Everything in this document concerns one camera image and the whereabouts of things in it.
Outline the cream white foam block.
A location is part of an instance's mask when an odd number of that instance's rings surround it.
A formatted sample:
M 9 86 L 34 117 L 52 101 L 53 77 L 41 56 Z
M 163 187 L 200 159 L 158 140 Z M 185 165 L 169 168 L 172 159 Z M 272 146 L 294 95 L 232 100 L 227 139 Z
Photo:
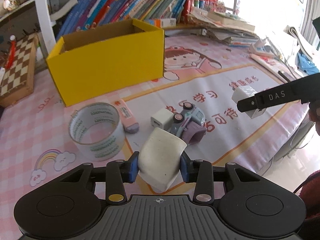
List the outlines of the cream white foam block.
M 141 178 L 159 192 L 167 191 L 179 173 L 181 155 L 186 147 L 182 139 L 156 127 L 138 156 Z

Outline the grey purple toy car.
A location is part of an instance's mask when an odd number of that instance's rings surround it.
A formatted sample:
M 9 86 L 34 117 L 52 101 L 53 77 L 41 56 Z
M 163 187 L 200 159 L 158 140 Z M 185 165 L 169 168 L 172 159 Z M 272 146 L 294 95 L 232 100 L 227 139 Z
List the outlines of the grey purple toy car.
M 182 104 L 181 113 L 175 113 L 169 132 L 182 139 L 187 145 L 199 143 L 204 137 L 207 128 L 205 114 L 193 103 L 188 101 Z

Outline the pink purple eraser stick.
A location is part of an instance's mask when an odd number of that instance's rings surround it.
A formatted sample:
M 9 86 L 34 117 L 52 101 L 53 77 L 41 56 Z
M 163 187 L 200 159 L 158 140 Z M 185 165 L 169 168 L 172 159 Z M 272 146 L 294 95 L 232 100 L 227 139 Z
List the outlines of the pink purple eraser stick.
M 125 131 L 130 134 L 137 133 L 139 131 L 139 124 L 125 101 L 122 99 L 118 99 L 113 104 L 119 113 L 120 120 L 124 126 Z

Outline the white power adapter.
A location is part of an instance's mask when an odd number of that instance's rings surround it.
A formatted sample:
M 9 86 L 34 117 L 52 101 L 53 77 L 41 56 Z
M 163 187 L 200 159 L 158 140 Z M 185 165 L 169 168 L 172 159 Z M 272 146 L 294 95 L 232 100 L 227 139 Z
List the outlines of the white power adapter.
M 252 96 L 254 96 L 257 93 L 256 90 L 254 90 L 251 86 L 240 86 L 237 87 L 232 95 L 232 100 L 235 103 L 238 103 L 238 101 L 240 100 L 244 100 L 247 98 L 250 98 Z M 266 109 L 254 109 L 254 110 L 250 110 L 250 111 L 246 111 L 245 113 L 251 118 L 254 119 L 258 116 L 261 116 L 265 113 Z

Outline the small white charger cube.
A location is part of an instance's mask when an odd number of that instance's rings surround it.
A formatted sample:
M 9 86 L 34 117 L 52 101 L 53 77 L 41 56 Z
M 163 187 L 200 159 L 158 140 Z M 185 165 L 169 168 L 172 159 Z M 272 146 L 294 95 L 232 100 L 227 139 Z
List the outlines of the small white charger cube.
M 151 125 L 168 131 L 173 124 L 174 114 L 166 108 L 161 108 L 150 117 Z

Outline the clear tape roll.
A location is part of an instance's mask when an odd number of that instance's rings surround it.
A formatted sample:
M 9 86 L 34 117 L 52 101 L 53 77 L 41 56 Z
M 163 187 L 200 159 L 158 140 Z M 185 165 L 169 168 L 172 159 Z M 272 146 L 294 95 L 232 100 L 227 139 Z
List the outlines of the clear tape roll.
M 125 131 L 117 109 L 104 102 L 75 111 L 69 122 L 69 136 L 80 153 L 92 161 L 115 157 L 125 142 Z

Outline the white power strip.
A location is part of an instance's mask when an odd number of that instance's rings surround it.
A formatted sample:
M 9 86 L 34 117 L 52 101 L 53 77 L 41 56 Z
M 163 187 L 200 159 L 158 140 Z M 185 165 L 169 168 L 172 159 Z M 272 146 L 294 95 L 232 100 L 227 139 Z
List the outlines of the white power strip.
M 257 42 L 249 46 L 249 52 L 258 56 L 274 58 L 276 54 L 274 53 L 272 47 L 267 45 L 267 39 L 259 39 Z

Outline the stack of papers and books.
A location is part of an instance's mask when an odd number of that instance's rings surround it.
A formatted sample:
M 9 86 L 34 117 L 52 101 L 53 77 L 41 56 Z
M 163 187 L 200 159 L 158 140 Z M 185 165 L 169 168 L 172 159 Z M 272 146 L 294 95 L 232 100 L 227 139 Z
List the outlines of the stack of papers and books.
M 208 36 L 229 46 L 248 47 L 259 40 L 255 26 L 233 14 L 192 7 L 188 20 L 206 29 Z

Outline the pink checkered tablecloth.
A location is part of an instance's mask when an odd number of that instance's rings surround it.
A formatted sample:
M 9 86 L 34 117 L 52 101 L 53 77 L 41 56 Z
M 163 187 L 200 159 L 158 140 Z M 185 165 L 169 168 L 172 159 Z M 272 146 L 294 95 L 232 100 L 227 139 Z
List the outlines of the pink checkered tablecloth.
M 163 108 L 179 112 L 186 101 L 204 111 L 208 128 L 201 142 L 188 147 L 187 153 L 214 165 L 233 160 L 259 171 L 308 122 L 308 106 L 298 101 L 271 107 L 254 119 L 236 109 L 232 100 L 236 86 L 250 85 L 262 91 L 279 82 L 251 59 L 247 48 L 228 47 L 200 36 L 169 37 L 165 47 L 191 48 L 219 61 L 222 68 L 93 98 L 92 102 L 107 103 L 124 99 L 139 123 L 139 132 L 126 137 L 119 158 L 141 148 L 153 130 L 153 114 Z M 68 134 L 68 124 L 74 111 L 87 105 L 84 101 L 65 107 L 45 70 L 35 76 L 33 94 L 5 110 L 1 118 L 1 214 L 7 215 L 25 193 L 86 162 Z

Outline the yellow cardboard box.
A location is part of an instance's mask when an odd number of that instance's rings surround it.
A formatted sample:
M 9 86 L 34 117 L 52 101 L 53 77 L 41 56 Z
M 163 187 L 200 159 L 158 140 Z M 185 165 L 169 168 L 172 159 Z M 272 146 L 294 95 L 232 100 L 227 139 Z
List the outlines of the yellow cardboard box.
M 164 30 L 132 19 L 59 38 L 46 61 L 66 107 L 159 79 Z

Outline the wooden chess board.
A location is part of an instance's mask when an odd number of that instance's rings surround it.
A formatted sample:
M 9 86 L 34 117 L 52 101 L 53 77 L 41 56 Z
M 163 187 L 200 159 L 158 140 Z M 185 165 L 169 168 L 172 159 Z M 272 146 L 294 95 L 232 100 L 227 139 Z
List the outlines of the wooden chess board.
M 39 39 L 36 33 L 19 40 L 10 69 L 1 81 L 1 106 L 8 107 L 34 90 L 34 71 Z

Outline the orange white usmile box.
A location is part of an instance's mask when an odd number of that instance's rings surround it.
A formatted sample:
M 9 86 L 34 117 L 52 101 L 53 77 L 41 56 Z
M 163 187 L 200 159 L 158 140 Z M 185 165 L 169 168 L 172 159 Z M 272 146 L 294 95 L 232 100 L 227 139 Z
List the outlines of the orange white usmile box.
M 147 22 L 157 28 L 170 28 L 176 26 L 176 18 L 149 19 Z

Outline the red santa stick ornament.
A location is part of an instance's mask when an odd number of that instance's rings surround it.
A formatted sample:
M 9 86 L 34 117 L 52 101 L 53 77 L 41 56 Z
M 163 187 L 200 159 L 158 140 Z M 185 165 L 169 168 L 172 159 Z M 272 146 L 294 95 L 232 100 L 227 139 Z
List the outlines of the red santa stick ornament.
M 10 69 L 12 67 L 14 57 L 15 57 L 15 51 L 16 51 L 16 36 L 11 35 L 10 36 L 10 50 L 8 54 L 8 59 L 5 65 L 5 69 Z

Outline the row of leaning books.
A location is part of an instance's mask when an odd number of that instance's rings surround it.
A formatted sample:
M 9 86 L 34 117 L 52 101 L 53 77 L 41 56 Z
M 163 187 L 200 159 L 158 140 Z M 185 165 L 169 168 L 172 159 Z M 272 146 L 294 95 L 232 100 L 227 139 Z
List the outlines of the row of leaning books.
M 76 0 L 57 32 L 56 39 L 123 20 L 176 18 L 180 20 L 186 0 Z

